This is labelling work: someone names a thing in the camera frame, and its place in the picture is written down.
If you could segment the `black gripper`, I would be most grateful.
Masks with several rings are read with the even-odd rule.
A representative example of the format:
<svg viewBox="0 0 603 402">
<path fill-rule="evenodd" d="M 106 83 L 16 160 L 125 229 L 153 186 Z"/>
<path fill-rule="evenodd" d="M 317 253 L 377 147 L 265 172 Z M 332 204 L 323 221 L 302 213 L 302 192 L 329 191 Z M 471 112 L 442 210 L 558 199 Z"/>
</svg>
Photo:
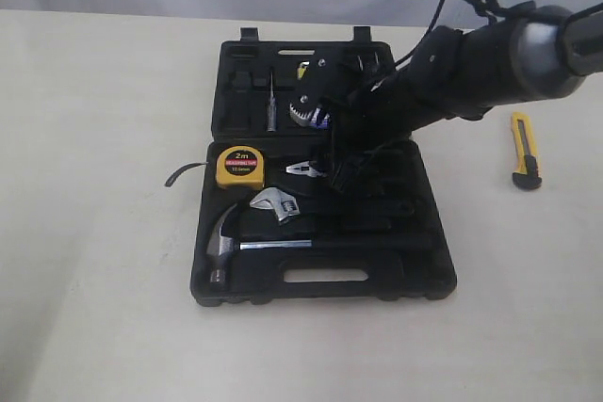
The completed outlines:
<svg viewBox="0 0 603 402">
<path fill-rule="evenodd" d="M 487 104 L 490 64 L 487 29 L 437 27 L 421 40 L 408 65 L 360 78 L 347 98 L 331 105 L 329 135 L 317 164 L 331 188 L 367 191 L 375 149 L 435 122 L 478 121 Z"/>
</svg>

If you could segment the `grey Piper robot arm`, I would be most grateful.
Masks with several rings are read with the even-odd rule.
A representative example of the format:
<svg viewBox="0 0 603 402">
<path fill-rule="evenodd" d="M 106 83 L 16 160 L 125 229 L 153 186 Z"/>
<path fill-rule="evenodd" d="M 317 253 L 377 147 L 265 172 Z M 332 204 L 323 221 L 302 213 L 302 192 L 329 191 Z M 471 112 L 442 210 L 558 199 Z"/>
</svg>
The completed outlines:
<svg viewBox="0 0 603 402">
<path fill-rule="evenodd" d="M 409 64 L 336 102 L 329 183 L 352 189 L 381 149 L 441 120 L 479 121 L 492 108 L 571 95 L 602 70 L 602 15 L 541 7 L 552 23 L 519 9 L 512 19 L 463 32 L 436 27 Z"/>
</svg>

